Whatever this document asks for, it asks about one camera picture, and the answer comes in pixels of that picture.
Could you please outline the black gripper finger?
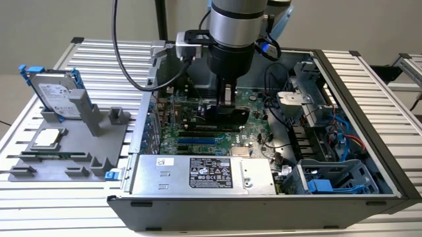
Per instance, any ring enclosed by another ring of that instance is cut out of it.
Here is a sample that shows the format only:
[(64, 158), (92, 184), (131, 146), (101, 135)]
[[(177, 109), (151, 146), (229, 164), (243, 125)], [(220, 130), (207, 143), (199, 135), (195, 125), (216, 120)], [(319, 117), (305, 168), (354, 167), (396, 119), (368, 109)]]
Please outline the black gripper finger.
[(223, 107), (235, 107), (235, 86), (229, 83), (221, 83), (217, 89), (217, 104)]

